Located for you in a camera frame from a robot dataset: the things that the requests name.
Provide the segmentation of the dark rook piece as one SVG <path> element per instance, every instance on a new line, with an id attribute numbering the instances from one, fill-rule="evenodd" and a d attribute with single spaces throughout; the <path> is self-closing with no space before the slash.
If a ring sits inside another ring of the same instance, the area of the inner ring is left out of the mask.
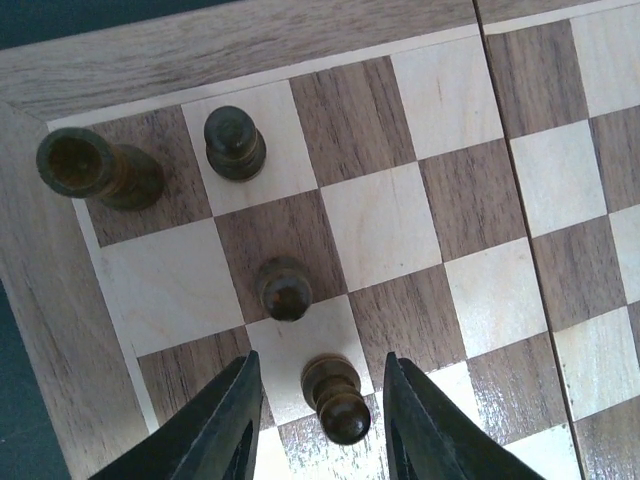
<path id="1" fill-rule="evenodd" d="M 161 165 L 143 150 L 114 144 L 97 133 L 67 127 L 39 144 L 36 166 L 41 180 L 68 198 L 92 199 L 118 211 L 150 207 L 161 196 Z"/>

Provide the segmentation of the dark pawn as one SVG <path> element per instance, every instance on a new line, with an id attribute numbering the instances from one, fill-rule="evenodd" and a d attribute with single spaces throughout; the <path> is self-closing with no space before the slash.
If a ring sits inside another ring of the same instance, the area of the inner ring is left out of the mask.
<path id="1" fill-rule="evenodd" d="M 289 256 L 271 258 L 261 266 L 256 293 L 268 316 L 283 322 L 301 319 L 313 301 L 306 266 Z"/>
<path id="2" fill-rule="evenodd" d="M 331 442 L 349 446 L 367 435 L 371 412 L 360 391 L 359 374 L 344 356 L 325 353 L 312 358 L 302 371 L 301 388 Z"/>
<path id="3" fill-rule="evenodd" d="M 207 160 L 230 181 L 248 181 L 264 167 L 266 143 L 253 119 L 242 109 L 225 105 L 212 111 L 204 130 Z"/>

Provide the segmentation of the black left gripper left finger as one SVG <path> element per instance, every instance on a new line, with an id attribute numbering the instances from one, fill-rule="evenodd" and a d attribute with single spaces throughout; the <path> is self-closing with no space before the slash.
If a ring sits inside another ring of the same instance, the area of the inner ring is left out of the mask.
<path id="1" fill-rule="evenodd" d="M 95 479 L 252 479 L 263 404 L 259 355 L 234 359 Z"/>

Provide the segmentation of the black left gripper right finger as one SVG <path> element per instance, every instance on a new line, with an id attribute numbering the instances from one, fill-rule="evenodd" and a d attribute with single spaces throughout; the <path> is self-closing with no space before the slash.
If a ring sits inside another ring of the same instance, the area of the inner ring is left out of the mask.
<path id="1" fill-rule="evenodd" d="M 539 479 L 411 360 L 387 354 L 383 412 L 392 479 Z"/>

